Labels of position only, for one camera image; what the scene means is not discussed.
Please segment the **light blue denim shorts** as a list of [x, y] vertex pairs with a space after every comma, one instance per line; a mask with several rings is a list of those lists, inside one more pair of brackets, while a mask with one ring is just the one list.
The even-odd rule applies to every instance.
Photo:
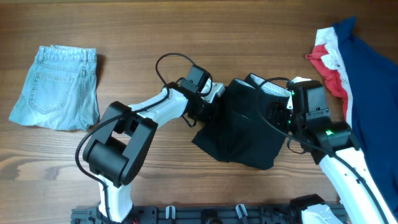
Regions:
[[98, 122], [96, 49], [41, 46], [9, 120], [57, 131], [86, 131]]

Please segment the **black shorts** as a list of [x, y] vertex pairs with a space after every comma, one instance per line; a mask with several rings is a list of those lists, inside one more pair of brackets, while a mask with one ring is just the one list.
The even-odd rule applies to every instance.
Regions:
[[261, 120], [271, 103], [289, 100], [281, 87], [266, 83], [257, 97], [263, 78], [250, 73], [244, 80], [235, 78], [222, 94], [214, 118], [197, 132], [192, 143], [221, 162], [237, 162], [267, 170], [285, 141], [285, 136]]

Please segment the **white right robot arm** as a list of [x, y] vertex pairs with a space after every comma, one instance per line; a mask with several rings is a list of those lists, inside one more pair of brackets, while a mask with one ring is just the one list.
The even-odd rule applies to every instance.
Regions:
[[300, 143], [334, 186], [351, 223], [397, 223], [365, 162], [353, 130], [333, 122], [325, 103], [271, 103], [267, 124]]

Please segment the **red and white garment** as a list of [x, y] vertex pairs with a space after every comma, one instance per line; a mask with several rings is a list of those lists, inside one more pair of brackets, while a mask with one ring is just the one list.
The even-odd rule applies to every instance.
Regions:
[[338, 38], [334, 28], [318, 29], [315, 46], [308, 59], [323, 77], [331, 94], [343, 100], [343, 114], [347, 123], [351, 124], [353, 95], [349, 85], [348, 74], [338, 49]]

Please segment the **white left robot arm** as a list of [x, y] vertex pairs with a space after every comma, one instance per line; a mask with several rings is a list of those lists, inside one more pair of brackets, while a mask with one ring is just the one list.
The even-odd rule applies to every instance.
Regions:
[[195, 85], [182, 80], [166, 84], [161, 92], [142, 103], [111, 103], [99, 125], [79, 143], [76, 160], [84, 160], [84, 173], [97, 181], [100, 203], [95, 223], [132, 223], [134, 204], [131, 182], [138, 175], [155, 132], [169, 121], [188, 115], [199, 119], [222, 96], [222, 83], [205, 81]]

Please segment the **navy blue garment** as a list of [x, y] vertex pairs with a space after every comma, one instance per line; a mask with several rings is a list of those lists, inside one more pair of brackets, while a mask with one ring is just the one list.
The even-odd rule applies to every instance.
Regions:
[[335, 23], [353, 94], [352, 129], [370, 173], [397, 215], [397, 65], [354, 35], [355, 17]]

